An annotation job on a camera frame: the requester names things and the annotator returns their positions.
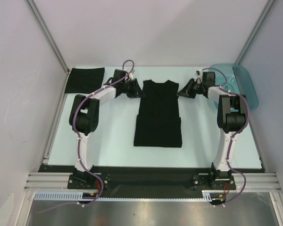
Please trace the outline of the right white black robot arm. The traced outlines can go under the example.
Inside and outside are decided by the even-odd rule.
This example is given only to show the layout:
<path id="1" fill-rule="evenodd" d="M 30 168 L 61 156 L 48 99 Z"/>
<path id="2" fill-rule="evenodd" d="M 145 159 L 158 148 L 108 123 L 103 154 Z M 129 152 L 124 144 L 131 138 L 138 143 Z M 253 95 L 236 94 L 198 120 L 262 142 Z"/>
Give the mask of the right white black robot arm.
<path id="1" fill-rule="evenodd" d="M 206 175 L 193 176 L 195 190 L 230 190 L 235 189 L 232 173 L 232 157 L 239 135 L 247 127 L 250 109 L 246 97 L 216 85 L 215 68 L 198 70 L 196 77 L 177 94 L 180 97 L 195 98 L 203 95 L 218 104 L 217 125 L 220 139 L 216 157 Z"/>

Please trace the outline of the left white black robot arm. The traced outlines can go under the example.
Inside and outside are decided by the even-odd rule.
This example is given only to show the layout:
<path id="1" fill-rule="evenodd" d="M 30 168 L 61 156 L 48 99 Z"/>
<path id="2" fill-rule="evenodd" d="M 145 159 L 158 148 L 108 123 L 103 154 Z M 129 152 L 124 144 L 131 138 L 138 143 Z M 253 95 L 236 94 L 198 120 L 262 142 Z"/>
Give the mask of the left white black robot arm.
<path id="1" fill-rule="evenodd" d="M 113 77 L 98 90 L 86 96 L 75 96 L 69 124 L 77 134 L 77 163 L 69 177 L 68 189 L 92 189 L 96 185 L 101 190 L 104 187 L 100 176 L 92 172 L 93 164 L 87 161 L 88 140 L 98 127 L 101 105 L 121 94 L 126 94 L 128 98 L 145 96 L 133 74 L 133 68 L 129 71 L 124 68 L 116 69 Z"/>

